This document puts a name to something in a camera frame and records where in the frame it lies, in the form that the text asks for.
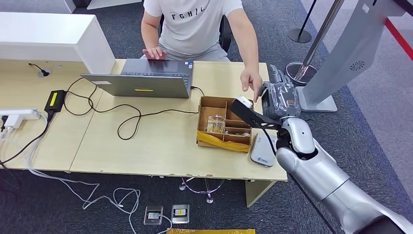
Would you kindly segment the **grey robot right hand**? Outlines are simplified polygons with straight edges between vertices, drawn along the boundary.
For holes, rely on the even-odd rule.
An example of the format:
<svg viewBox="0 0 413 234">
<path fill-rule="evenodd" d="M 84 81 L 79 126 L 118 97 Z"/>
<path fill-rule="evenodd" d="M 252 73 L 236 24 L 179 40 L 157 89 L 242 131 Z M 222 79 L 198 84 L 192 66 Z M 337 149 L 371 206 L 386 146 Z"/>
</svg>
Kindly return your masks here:
<svg viewBox="0 0 413 234">
<path fill-rule="evenodd" d="M 279 120 L 282 117 L 299 117 L 301 112 L 299 96 L 291 79 L 271 64 L 274 82 L 265 81 L 259 89 L 263 115 Z"/>
</svg>

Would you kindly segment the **person's left hand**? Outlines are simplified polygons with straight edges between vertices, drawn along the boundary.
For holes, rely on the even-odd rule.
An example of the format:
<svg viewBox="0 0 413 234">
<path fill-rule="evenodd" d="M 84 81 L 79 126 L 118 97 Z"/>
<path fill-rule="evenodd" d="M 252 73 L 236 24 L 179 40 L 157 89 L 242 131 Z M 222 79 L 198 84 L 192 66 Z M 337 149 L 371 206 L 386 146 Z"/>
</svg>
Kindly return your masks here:
<svg viewBox="0 0 413 234">
<path fill-rule="evenodd" d="M 240 80 L 242 90 L 246 92 L 248 89 L 251 89 L 253 91 L 253 101 L 257 102 L 259 89 L 263 83 L 259 71 L 257 69 L 245 68 L 240 75 Z"/>
</svg>

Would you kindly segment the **person's right hand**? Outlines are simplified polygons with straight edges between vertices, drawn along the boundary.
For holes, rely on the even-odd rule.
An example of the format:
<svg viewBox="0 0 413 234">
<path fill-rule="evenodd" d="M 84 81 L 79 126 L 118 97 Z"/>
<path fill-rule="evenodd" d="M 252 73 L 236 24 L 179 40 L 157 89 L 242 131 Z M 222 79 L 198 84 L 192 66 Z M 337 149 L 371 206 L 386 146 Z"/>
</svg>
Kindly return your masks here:
<svg viewBox="0 0 413 234">
<path fill-rule="evenodd" d="M 147 59 L 165 60 L 167 56 L 166 50 L 161 49 L 159 46 L 143 49 L 142 52 Z"/>
</svg>

